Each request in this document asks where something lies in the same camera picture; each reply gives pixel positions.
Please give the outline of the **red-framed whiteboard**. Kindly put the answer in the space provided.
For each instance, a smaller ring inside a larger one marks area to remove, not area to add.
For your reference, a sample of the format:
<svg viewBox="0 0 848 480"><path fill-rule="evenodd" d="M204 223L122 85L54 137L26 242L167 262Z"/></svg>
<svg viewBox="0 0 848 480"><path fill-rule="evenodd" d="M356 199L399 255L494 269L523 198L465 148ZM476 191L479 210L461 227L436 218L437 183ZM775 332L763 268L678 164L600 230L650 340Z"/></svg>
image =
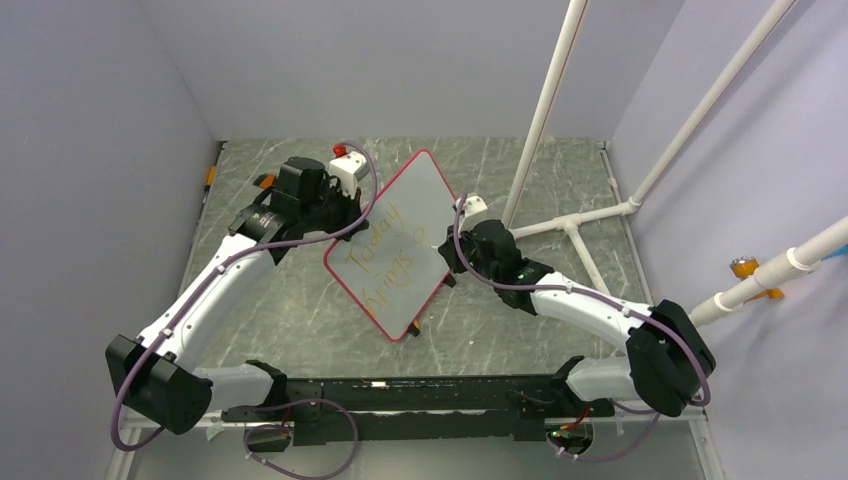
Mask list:
<svg viewBox="0 0 848 480"><path fill-rule="evenodd" d="M455 201L432 152L420 149L378 193L369 227L325 251L325 268L392 342L407 335L449 275L438 247Z"/></svg>

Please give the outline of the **white PVC pipe right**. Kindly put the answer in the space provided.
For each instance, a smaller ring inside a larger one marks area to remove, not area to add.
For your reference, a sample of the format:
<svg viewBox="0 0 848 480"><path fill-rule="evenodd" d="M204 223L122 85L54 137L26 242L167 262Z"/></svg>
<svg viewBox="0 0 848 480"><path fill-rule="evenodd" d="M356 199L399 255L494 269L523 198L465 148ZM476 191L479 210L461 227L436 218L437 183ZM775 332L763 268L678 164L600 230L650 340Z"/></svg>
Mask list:
<svg viewBox="0 0 848 480"><path fill-rule="evenodd" d="M826 255L846 243L847 217L843 217L800 246L791 247L759 266L752 278L705 300L692 310L689 317L696 328L710 325L733 314L747 299L762 290L781 287L790 280L815 272Z"/></svg>

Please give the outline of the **white PVC pipe frame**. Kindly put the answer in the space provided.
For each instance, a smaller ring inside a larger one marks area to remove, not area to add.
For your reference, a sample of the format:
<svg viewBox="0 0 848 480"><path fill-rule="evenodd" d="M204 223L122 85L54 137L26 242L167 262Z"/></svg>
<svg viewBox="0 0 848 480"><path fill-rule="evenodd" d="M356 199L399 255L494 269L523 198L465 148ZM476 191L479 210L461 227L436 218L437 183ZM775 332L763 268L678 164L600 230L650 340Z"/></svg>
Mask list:
<svg viewBox="0 0 848 480"><path fill-rule="evenodd" d="M745 38L738 50L733 54L727 65L722 69L718 77L707 89L703 98L695 105L693 111L687 116L684 123L679 127L669 145L661 152L660 157L646 177L637 187L634 194L627 199L605 207L589 211L587 213L572 213L560 215L546 222L533 224L518 228L514 233L519 238L529 237L548 231L562 230L572 241L577 256L586 270L592 285L604 293L609 291L601 272L593 259L588 247L579 233L579 227L588 222L599 221L606 218L622 217L634 213L647 197L649 191L659 181L661 174L676 158L686 142L695 133L696 129L705 121L707 115L718 105L721 97L730 91L732 83L740 77L743 69L751 62L755 53L764 45L768 36L779 25L782 19L795 5L793 1L775 1L756 23L751 33ZM588 126L583 127L583 121L578 114L587 113L591 116L598 112L593 105L595 100L604 103L599 94L591 94L589 99L577 106L577 112L572 108L577 105L574 95L566 102L568 123L560 125L559 118L554 114L556 100L562 85L567 81L568 67L572 63L578 46L578 36L581 28L589 16L590 3L588 1L570 1L565 11L560 31L558 33L552 57L549 62L545 79L539 94L530 122L529 131L521 151L521 156L509 189L506 206L502 219L506 224L511 224L518 212L521 195L524 192L530 168L539 155L543 143L553 138L546 131L551 129L553 133L567 133L574 136L588 136L603 139L612 131L612 124L617 120L617 114L621 109L612 109L610 121L601 120L596 122L589 119Z"/></svg>

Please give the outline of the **orange tool at edge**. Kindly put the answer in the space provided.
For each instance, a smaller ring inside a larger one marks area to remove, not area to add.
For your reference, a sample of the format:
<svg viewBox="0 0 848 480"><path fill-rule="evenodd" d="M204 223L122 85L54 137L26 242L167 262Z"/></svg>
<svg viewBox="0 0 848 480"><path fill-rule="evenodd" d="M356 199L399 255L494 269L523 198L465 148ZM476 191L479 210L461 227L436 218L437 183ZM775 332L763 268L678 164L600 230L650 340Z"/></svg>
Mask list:
<svg viewBox="0 0 848 480"><path fill-rule="evenodd" d="M216 176L217 166L213 165L209 168L205 181L204 181L204 191L208 192L211 189L211 186L214 183L214 179Z"/></svg>

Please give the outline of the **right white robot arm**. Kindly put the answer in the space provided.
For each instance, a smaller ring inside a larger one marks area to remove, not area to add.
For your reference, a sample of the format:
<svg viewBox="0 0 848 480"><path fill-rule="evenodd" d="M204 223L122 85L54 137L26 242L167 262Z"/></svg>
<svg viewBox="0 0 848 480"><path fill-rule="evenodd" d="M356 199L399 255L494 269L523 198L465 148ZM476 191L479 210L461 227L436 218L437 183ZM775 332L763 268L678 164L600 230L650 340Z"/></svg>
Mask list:
<svg viewBox="0 0 848 480"><path fill-rule="evenodd" d="M574 356L551 377L557 411L574 415L595 402L640 401L654 413L679 416L711 398L716 360L686 311L619 299L581 285L524 256L498 221L471 229L451 225L438 253L454 274L467 272L507 306L565 321L621 351L619 357Z"/></svg>

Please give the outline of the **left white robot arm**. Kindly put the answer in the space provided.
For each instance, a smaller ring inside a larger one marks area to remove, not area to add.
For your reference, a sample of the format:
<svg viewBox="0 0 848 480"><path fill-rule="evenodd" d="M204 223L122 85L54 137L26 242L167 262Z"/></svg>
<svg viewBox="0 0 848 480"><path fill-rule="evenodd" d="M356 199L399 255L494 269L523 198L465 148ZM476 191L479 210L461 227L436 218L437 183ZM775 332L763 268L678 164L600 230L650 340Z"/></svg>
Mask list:
<svg viewBox="0 0 848 480"><path fill-rule="evenodd" d="M259 194L241 209L213 258L153 324L133 338L118 335L105 356L117 405L112 435L120 438L128 407L159 431L190 431L209 411L249 407L272 420L287 406L287 376L256 360L237 367L202 368L207 341L229 312L292 249L351 237L367 228L373 201L362 201L360 180L375 178L364 152L329 163L287 159L275 174L255 178Z"/></svg>

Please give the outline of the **orange black small object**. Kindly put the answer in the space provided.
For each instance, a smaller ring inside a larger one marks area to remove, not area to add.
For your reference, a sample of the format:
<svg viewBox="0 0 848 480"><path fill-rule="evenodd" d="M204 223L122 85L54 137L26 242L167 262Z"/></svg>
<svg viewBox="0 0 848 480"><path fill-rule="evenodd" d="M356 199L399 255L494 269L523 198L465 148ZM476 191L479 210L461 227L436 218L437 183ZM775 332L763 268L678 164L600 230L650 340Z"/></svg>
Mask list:
<svg viewBox="0 0 848 480"><path fill-rule="evenodd" d="M267 189L272 187L276 180L276 176L273 174L262 174L255 179L253 184L260 189Z"/></svg>

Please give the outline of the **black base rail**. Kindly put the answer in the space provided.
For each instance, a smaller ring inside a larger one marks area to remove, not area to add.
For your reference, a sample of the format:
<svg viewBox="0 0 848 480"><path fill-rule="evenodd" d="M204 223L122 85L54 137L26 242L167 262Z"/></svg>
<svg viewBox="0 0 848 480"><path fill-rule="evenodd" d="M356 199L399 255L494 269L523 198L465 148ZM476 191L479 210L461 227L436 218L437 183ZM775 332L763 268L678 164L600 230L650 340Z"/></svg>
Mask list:
<svg viewBox="0 0 848 480"><path fill-rule="evenodd" d="M285 423L296 446L330 442L509 437L541 441L557 421L614 414L586 403L560 374L289 379L287 406L232 407L226 423Z"/></svg>

